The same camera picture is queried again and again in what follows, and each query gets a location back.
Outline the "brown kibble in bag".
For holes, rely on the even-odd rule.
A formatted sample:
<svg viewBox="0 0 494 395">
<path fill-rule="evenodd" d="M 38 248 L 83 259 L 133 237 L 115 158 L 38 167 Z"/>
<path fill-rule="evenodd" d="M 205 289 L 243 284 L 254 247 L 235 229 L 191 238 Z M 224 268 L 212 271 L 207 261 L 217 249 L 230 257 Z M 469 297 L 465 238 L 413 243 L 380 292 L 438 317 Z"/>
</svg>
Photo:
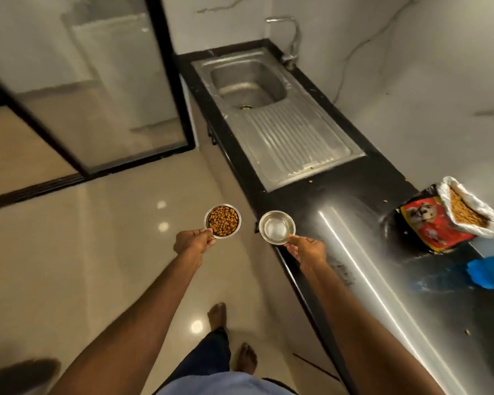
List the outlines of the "brown kibble in bag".
<svg viewBox="0 0 494 395">
<path fill-rule="evenodd" d="M 450 187 L 451 212 L 459 224 L 469 224 L 486 228 L 488 219 L 470 208 L 456 191 Z"/>
</svg>

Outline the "red pet food bag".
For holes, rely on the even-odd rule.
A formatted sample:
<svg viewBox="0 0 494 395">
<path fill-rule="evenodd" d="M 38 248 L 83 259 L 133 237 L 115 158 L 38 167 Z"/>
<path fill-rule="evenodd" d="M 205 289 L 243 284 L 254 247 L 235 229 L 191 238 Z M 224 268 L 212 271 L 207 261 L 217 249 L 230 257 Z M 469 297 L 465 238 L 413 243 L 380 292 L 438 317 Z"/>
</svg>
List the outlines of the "red pet food bag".
<svg viewBox="0 0 494 395">
<path fill-rule="evenodd" d="M 488 219 L 486 228 L 459 224 L 455 220 L 451 212 L 450 187 L 470 208 Z M 477 238 L 494 238 L 494 209 L 452 176 L 428 186 L 395 212 L 421 243 L 435 254 L 452 252 Z"/>
</svg>

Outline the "person's right forearm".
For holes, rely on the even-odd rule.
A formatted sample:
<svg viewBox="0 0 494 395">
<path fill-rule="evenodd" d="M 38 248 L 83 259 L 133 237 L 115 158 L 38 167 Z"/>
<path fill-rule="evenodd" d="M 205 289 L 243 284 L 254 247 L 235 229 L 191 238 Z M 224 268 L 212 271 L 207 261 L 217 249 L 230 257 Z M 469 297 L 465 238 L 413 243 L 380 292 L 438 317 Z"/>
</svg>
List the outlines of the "person's right forearm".
<svg viewBox="0 0 494 395">
<path fill-rule="evenodd" d="M 323 259 L 300 269 L 320 301 L 359 395 L 445 395 L 422 364 L 347 289 Z"/>
</svg>

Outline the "black framed glass door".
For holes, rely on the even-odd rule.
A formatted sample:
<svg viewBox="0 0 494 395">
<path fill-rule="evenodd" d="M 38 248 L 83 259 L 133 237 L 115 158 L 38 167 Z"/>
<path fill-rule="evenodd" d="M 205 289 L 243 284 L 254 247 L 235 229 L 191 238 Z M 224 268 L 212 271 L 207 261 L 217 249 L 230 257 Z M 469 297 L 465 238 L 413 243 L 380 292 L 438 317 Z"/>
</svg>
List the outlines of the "black framed glass door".
<svg viewBox="0 0 494 395">
<path fill-rule="evenodd" d="M 0 0 L 0 108 L 57 166 L 0 208 L 193 149 L 173 57 L 161 0 Z"/>
</svg>

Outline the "person's dark blue trousers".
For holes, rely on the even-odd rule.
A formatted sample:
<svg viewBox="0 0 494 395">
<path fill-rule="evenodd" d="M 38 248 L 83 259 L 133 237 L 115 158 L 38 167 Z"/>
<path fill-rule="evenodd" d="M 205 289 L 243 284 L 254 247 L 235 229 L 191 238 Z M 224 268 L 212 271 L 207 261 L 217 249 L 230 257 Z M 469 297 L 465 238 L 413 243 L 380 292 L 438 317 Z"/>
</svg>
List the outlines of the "person's dark blue trousers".
<svg viewBox="0 0 494 395">
<path fill-rule="evenodd" d="M 230 359 L 231 351 L 227 332 L 224 329 L 212 331 L 182 360 L 157 391 L 182 377 L 209 376 L 221 372 L 232 372 Z M 297 395 L 290 387 L 277 380 L 269 379 L 267 381 L 280 385 Z"/>
</svg>

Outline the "person's left forearm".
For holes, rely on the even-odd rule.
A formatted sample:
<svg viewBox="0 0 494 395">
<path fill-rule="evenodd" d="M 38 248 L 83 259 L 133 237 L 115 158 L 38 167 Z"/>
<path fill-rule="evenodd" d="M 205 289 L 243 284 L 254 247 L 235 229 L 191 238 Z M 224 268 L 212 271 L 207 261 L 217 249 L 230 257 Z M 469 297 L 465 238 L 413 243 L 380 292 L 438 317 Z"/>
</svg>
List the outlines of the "person's left forearm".
<svg viewBox="0 0 494 395">
<path fill-rule="evenodd" d="M 203 253 L 178 254 L 73 361 L 48 395 L 140 395 Z"/>
</svg>

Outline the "steel sink with drainboard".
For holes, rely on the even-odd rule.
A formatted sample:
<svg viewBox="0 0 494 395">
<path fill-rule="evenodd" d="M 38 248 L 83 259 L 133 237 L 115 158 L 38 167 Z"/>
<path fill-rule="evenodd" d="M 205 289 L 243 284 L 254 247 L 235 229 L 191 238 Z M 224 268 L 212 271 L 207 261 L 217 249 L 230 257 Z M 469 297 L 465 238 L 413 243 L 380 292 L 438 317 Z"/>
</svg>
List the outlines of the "steel sink with drainboard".
<svg viewBox="0 0 494 395">
<path fill-rule="evenodd" d="M 192 66 L 267 192 L 365 156 L 267 49 Z"/>
</svg>

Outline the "dark blurred object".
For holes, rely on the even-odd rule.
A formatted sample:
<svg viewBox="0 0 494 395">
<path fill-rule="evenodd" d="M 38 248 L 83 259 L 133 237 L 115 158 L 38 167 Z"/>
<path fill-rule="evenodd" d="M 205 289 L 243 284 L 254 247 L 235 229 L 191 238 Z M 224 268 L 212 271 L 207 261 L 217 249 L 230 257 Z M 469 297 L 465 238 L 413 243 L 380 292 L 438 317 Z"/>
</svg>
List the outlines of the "dark blurred object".
<svg viewBox="0 0 494 395">
<path fill-rule="evenodd" d="M 0 368 L 0 395 L 28 395 L 45 389 L 60 372 L 57 359 L 29 359 Z"/>
</svg>

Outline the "person's right hand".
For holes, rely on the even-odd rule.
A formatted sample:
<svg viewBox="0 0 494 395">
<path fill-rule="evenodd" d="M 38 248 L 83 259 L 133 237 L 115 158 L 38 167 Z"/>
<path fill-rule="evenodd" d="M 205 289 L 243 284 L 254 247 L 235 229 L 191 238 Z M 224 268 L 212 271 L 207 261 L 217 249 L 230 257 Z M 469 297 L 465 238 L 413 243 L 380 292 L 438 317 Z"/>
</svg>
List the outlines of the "person's right hand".
<svg viewBox="0 0 494 395">
<path fill-rule="evenodd" d="M 325 244 L 316 239 L 310 239 L 305 245 L 292 245 L 286 243 L 286 250 L 298 261 L 300 268 L 310 270 L 319 266 L 327 265 Z"/>
</svg>

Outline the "person's light blue shirt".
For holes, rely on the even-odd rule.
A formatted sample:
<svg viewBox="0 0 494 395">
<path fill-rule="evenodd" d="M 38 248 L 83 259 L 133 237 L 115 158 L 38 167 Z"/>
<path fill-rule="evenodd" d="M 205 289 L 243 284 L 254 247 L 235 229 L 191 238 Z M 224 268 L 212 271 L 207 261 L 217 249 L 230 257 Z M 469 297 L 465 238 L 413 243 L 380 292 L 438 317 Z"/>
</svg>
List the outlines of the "person's light blue shirt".
<svg viewBox="0 0 494 395">
<path fill-rule="evenodd" d="M 242 372 L 176 379 L 154 395 L 295 395 L 273 382 Z"/>
</svg>

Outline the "person's left hand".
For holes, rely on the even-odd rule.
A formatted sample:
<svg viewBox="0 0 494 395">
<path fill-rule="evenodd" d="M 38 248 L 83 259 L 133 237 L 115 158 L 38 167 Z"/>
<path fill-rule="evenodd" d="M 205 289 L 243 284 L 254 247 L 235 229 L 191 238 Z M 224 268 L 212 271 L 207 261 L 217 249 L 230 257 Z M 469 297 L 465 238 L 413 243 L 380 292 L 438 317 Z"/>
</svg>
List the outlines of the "person's left hand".
<svg viewBox="0 0 494 395">
<path fill-rule="evenodd" d="M 177 255 L 180 255 L 185 251 L 193 251 L 197 255 L 202 255 L 214 245 L 215 242 L 216 239 L 213 235 L 201 234 L 199 236 L 194 236 L 191 234 L 191 231 L 181 231 L 176 235 L 173 250 Z"/>
</svg>

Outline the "blue plastic bag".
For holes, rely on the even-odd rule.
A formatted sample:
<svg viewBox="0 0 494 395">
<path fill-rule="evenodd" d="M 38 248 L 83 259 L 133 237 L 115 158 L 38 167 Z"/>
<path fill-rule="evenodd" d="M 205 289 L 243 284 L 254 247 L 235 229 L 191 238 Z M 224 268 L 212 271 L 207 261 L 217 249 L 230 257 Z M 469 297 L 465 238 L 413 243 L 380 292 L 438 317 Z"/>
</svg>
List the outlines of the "blue plastic bag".
<svg viewBox="0 0 494 395">
<path fill-rule="evenodd" d="M 467 272 L 475 285 L 494 290 L 494 256 L 470 261 Z"/>
</svg>

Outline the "person's foot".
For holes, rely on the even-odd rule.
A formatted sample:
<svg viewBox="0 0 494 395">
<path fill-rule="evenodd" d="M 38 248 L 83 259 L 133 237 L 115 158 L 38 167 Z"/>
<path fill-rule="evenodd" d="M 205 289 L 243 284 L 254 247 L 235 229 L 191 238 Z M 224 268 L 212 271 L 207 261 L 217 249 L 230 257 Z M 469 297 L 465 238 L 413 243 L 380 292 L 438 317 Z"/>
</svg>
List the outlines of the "person's foot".
<svg viewBox="0 0 494 395">
<path fill-rule="evenodd" d="M 243 343 L 237 353 L 234 372 L 254 375 L 257 369 L 257 355 L 254 349 L 247 343 Z"/>
<path fill-rule="evenodd" d="M 210 330 L 216 331 L 219 329 L 226 330 L 227 326 L 227 310 L 224 302 L 213 305 L 207 313 L 209 319 Z"/>
</svg>

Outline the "person's right foot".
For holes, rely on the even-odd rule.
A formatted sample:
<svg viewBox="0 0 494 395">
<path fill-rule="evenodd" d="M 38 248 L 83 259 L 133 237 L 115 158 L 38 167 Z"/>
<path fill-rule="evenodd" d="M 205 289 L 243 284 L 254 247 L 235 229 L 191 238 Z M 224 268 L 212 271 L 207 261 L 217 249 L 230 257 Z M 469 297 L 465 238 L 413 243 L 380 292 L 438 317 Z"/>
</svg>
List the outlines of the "person's right foot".
<svg viewBox="0 0 494 395">
<path fill-rule="evenodd" d="M 254 375 L 257 369 L 257 355 L 254 349 L 247 343 L 243 343 L 237 353 L 234 372 Z"/>
</svg>

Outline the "person's left foot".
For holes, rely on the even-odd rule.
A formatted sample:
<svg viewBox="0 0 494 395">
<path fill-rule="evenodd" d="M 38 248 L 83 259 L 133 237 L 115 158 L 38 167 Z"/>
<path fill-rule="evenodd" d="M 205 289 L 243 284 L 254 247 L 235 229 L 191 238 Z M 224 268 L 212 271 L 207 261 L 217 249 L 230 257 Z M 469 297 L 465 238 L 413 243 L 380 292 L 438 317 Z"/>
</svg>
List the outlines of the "person's left foot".
<svg viewBox="0 0 494 395">
<path fill-rule="evenodd" d="M 227 310 L 224 302 L 213 305 L 207 313 L 209 319 L 210 330 L 216 331 L 219 329 L 226 330 L 227 326 Z"/>
</svg>

